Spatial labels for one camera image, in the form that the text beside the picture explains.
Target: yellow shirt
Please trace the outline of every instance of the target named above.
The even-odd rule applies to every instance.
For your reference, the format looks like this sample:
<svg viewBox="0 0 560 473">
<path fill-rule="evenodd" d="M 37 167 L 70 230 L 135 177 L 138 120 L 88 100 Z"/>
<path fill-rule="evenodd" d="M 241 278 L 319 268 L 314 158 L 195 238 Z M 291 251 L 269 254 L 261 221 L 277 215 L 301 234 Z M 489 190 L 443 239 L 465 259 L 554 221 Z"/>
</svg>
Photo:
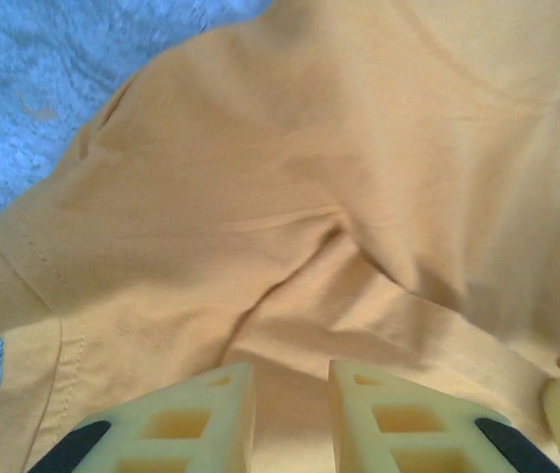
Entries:
<svg viewBox="0 0 560 473">
<path fill-rule="evenodd" d="M 554 456 L 560 2 L 278 0 L 167 51 L 0 217 L 1 333 L 0 473 L 235 361 L 252 471 L 332 472 L 332 358 Z"/>
</svg>

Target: black plastic part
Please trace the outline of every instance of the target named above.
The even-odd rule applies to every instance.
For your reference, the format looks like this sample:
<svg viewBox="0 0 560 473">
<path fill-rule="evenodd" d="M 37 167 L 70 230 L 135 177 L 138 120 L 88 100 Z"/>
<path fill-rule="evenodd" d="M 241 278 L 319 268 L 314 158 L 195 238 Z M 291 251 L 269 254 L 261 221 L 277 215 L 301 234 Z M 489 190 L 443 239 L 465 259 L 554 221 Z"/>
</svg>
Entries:
<svg viewBox="0 0 560 473">
<path fill-rule="evenodd" d="M 29 473 L 72 473 L 110 428 L 110 422 L 96 421 L 70 432 Z"/>
<path fill-rule="evenodd" d="M 519 473 L 560 473 L 560 468 L 514 427 L 486 418 L 477 419 L 475 425 Z"/>
</svg>

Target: yellow fabric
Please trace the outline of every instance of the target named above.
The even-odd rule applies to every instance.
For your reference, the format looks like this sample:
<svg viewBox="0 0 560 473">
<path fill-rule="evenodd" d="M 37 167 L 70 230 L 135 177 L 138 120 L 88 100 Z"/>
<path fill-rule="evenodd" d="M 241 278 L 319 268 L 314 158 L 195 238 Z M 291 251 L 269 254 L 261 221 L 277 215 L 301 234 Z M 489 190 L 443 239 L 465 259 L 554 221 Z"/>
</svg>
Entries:
<svg viewBox="0 0 560 473">
<path fill-rule="evenodd" d="M 560 2 L 278 0 L 167 51 L 0 217 L 4 332 L 0 473 L 241 360 L 256 473 L 334 471 L 333 358 L 555 455 Z"/>
</svg>

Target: gray carpet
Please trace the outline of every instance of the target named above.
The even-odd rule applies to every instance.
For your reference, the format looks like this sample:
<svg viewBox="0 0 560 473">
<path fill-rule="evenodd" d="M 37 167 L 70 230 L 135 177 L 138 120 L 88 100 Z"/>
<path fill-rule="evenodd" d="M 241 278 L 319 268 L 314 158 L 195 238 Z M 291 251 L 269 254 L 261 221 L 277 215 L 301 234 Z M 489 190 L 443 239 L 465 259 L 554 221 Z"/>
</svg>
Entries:
<svg viewBox="0 0 560 473">
<path fill-rule="evenodd" d="M 0 0 L 0 212 L 74 131 L 169 46 L 271 0 Z M 2 369 L 0 340 L 0 380 Z"/>
</svg>

